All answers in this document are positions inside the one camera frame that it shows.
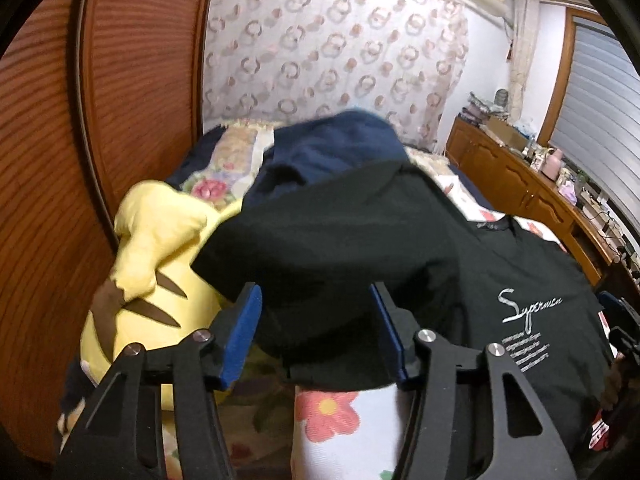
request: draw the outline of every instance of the white wall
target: white wall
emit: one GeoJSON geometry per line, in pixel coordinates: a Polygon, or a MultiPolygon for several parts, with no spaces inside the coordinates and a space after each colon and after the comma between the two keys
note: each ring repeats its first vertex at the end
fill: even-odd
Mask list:
{"type": "Polygon", "coordinates": [[[535,132],[540,132],[545,121],[558,77],[564,43],[565,13],[564,6],[540,5],[538,40],[522,104],[522,120],[529,121],[535,132]]]}
{"type": "Polygon", "coordinates": [[[438,151],[442,152],[460,110],[468,103],[469,92],[494,100],[495,91],[507,88],[511,41],[500,22],[491,22],[475,11],[465,9],[469,29],[469,52],[460,82],[447,98],[438,127],[438,151]]]}

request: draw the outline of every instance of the window blind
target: window blind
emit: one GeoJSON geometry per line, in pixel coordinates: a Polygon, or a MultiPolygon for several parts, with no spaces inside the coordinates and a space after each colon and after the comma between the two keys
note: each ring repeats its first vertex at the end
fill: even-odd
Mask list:
{"type": "Polygon", "coordinates": [[[640,77],[608,27],[574,22],[574,58],[550,143],[640,230],[640,77]]]}

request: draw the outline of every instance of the stuffed animal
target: stuffed animal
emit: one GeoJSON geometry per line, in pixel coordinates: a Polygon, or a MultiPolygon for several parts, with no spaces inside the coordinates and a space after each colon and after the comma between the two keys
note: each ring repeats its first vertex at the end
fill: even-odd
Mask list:
{"type": "MultiPolygon", "coordinates": [[[[240,206],[237,201],[218,212],[163,182],[140,182],[129,190],[114,222],[120,238],[116,261],[82,331],[80,357],[95,383],[127,344],[170,346],[210,325],[225,299],[191,270],[191,261],[240,206]]],[[[216,393],[216,402],[223,398],[216,393]]],[[[163,385],[162,409],[173,408],[172,387],[163,385]]]]}

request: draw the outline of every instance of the cardboard box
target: cardboard box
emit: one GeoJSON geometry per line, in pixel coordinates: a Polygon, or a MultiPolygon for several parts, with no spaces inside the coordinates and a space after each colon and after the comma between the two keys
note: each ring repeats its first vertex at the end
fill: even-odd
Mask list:
{"type": "Polygon", "coordinates": [[[492,131],[507,146],[515,148],[519,152],[524,150],[527,145],[527,139],[519,133],[513,126],[509,126],[506,122],[496,117],[489,117],[486,127],[492,131]]]}

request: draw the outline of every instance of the wooden dresser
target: wooden dresser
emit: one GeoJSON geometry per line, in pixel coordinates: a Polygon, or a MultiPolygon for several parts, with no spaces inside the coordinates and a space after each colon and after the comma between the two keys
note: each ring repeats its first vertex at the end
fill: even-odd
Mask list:
{"type": "Polygon", "coordinates": [[[592,285],[620,260],[583,213],[564,199],[556,184],[499,146],[479,128],[456,119],[447,153],[496,210],[546,224],[582,266],[592,285]]]}

